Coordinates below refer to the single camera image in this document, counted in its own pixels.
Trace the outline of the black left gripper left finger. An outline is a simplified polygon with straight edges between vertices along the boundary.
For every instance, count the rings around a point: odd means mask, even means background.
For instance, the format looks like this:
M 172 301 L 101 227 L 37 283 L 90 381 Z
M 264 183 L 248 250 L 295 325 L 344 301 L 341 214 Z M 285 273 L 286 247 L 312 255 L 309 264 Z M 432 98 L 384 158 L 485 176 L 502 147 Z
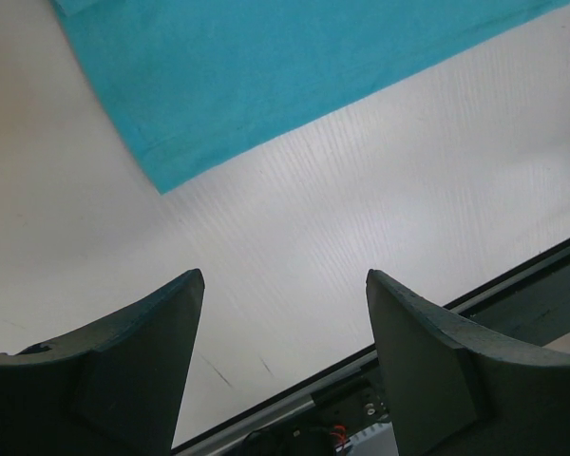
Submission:
M 0 455 L 167 455 L 200 323 L 188 271 L 138 302 L 0 353 Z

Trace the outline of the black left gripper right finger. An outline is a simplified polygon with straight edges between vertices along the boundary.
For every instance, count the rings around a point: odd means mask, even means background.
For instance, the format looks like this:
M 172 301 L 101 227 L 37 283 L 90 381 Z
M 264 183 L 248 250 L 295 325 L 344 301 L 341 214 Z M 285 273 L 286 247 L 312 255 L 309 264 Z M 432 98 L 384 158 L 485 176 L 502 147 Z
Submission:
M 570 354 L 494 332 L 389 275 L 370 324 L 401 455 L 570 455 Z

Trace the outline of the cyan t shirt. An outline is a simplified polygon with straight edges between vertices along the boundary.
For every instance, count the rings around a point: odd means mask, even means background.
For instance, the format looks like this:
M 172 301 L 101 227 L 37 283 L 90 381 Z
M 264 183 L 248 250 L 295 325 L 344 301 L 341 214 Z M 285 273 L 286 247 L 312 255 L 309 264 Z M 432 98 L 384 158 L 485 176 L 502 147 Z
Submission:
M 555 1 L 56 1 L 96 97 L 167 193 Z

